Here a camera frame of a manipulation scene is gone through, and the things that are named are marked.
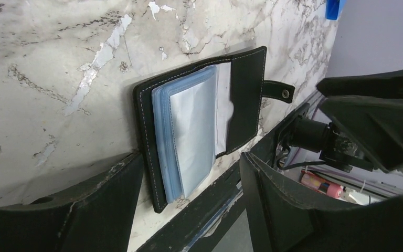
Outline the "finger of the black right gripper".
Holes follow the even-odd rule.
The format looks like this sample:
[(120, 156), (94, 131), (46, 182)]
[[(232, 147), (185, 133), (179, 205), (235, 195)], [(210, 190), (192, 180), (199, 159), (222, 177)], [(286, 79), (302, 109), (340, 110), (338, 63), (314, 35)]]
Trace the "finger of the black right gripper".
[(316, 88), (322, 112), (376, 169), (403, 171), (403, 70), (326, 77)]

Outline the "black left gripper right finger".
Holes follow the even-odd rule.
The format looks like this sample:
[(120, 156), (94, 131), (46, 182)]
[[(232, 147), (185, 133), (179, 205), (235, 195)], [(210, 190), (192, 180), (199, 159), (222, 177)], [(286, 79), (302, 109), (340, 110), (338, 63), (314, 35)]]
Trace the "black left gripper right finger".
[(357, 205), (318, 193), (249, 152), (239, 166), (254, 251), (403, 251), (403, 195)]

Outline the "black leather card holder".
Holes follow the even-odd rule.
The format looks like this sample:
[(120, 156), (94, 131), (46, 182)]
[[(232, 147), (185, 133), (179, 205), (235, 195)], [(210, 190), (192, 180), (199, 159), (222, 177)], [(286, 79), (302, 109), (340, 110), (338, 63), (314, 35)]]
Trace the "black leather card holder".
[(265, 79), (266, 58), (266, 46), (243, 49), (174, 68), (133, 88), (156, 213), (190, 196), (216, 158), (257, 135), (263, 98), (293, 101), (293, 86)]

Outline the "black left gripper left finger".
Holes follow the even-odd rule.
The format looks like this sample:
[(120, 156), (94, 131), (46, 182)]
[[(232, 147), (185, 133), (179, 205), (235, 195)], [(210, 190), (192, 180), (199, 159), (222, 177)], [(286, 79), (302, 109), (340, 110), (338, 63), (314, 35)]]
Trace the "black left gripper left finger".
[(31, 204), (0, 207), (0, 251), (126, 251), (143, 173), (134, 153)]

